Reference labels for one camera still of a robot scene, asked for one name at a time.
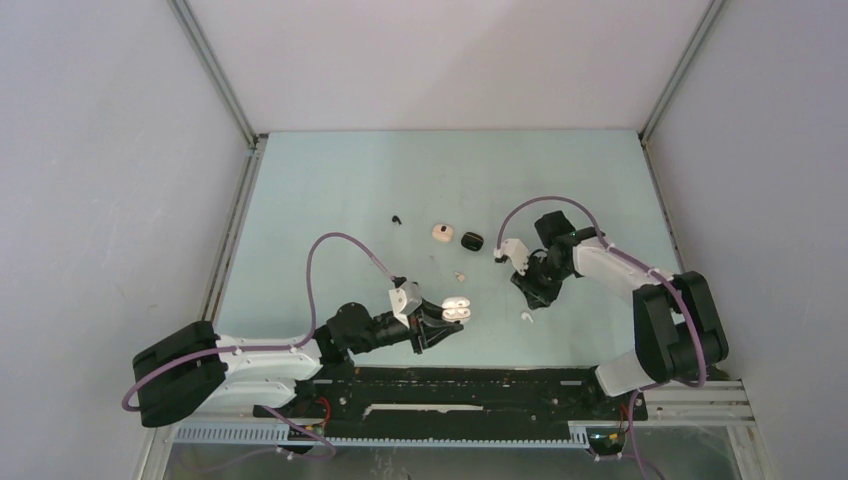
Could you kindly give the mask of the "white earbud charging case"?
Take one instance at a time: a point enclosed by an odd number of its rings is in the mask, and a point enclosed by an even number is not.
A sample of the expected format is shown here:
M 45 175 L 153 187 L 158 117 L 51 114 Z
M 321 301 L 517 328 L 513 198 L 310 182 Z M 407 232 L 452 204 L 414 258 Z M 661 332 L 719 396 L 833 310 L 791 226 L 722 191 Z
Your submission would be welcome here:
M 471 318 L 471 302 L 465 297 L 450 297 L 442 302 L 441 317 L 445 321 L 464 324 Z

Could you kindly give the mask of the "black earbud charging case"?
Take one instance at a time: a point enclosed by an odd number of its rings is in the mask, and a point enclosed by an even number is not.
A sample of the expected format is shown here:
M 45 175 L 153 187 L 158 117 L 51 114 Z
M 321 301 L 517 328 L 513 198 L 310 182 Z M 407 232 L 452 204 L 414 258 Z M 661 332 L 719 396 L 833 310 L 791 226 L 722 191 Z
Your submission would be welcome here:
M 474 232 L 465 232 L 460 239 L 460 245 L 466 250 L 478 252 L 484 246 L 484 238 Z

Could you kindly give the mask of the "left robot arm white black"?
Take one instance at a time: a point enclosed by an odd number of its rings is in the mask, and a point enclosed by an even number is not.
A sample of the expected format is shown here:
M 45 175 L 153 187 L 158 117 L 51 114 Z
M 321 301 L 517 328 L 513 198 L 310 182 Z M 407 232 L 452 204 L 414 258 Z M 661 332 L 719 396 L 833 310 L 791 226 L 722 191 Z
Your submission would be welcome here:
M 140 385 L 131 393 L 138 400 L 135 409 L 146 428 L 222 407 L 282 407 L 304 416 L 316 403 L 315 388 L 304 381 L 348 363 L 353 354 L 399 343 L 420 354 L 462 331 L 470 306 L 464 297 L 441 304 L 423 301 L 401 322 L 391 311 L 372 316 L 363 305 L 347 303 L 305 345 L 296 338 L 219 335 L 210 323 L 197 321 L 133 358 Z

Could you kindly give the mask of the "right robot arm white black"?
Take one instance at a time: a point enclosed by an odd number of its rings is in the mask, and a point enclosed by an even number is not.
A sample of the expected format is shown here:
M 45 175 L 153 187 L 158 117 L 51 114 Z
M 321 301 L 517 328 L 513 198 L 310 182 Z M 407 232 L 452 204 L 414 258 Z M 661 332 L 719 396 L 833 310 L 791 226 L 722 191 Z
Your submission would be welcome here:
M 606 418 L 622 395 L 669 381 L 693 386 L 725 360 L 729 345 L 707 279 L 696 271 L 671 273 L 649 267 L 608 241 L 594 226 L 576 229 L 561 211 L 538 219 L 542 243 L 530 250 L 517 238 L 498 239 L 496 262 L 510 262 L 511 282 L 529 309 L 551 306 L 569 278 L 588 278 L 627 303 L 634 347 L 597 365 L 581 392 L 585 411 Z

